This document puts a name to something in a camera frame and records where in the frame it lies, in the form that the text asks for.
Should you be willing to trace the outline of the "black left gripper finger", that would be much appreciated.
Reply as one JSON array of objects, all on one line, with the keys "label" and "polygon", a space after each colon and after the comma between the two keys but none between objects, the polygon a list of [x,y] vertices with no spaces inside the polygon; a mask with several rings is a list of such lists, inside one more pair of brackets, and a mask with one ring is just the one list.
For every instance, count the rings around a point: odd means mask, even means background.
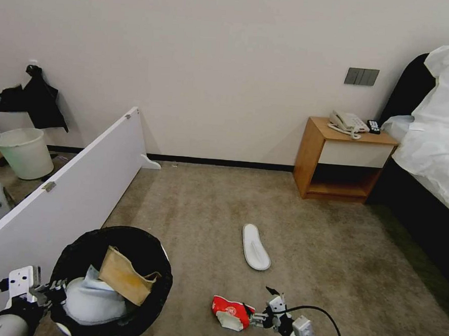
[{"label": "black left gripper finger", "polygon": [[43,310],[49,310],[52,306],[52,296],[47,293],[26,293],[26,300],[29,304],[35,304]]},{"label": "black left gripper finger", "polygon": [[34,289],[34,296],[42,296],[42,297],[66,297],[66,281],[67,279],[58,279],[54,280],[45,285],[40,285]]}]

